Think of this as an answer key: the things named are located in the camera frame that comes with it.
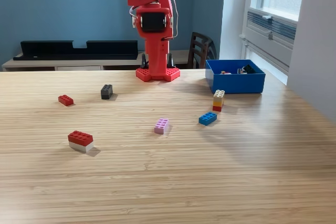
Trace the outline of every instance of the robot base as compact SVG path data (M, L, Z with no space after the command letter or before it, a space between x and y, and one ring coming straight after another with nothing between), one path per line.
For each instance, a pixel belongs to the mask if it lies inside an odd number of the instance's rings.
M166 75L153 77L149 74L149 69L138 68L136 70L136 75L139 79L145 82L150 81L150 80L173 81L181 75L181 72L178 68L168 68L166 70Z

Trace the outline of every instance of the blue lego brick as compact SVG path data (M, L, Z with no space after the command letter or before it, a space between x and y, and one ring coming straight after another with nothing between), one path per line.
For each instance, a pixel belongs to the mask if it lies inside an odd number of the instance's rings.
M199 119L198 122L200 124L203 124L205 126L215 122L217 120L217 114L208 112L205 115L202 115Z

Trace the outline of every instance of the yellow lego brick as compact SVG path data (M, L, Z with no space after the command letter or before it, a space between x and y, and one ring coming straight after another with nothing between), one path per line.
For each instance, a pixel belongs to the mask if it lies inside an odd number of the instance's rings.
M223 103L222 102L213 102L213 106L222 107Z

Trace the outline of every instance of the red lego brick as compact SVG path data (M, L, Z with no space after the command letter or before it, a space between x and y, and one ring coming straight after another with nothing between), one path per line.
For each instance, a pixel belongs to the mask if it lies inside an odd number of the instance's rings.
M221 111L222 111L222 107L213 106L213 107L212 107L212 110L213 110L213 111L221 112Z
M81 146L88 146L93 142L93 137L89 134L74 131L70 135L68 135L69 142L74 144L79 144Z
M68 97L67 95L61 95L58 98L58 101L62 103L64 106L70 106L70 105L73 105L74 103L73 99Z

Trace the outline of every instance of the wire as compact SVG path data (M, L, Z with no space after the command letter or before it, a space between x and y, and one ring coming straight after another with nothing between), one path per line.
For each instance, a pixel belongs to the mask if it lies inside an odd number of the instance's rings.
M174 38L176 38L178 35L179 35L179 21L178 21L178 11L177 11L177 5L176 5L176 0L174 0L174 6L175 6L175 10L176 10L176 14L177 14L177 19L176 19L176 35L175 36L173 36L173 37L171 37L171 38L166 38L166 39L174 39Z
M131 16L134 17L134 18L135 18L135 15L134 15L132 12L133 12L133 10L135 10L135 9L137 9L137 8L138 8L138 6L132 6L131 9L130 9L130 14L131 14Z

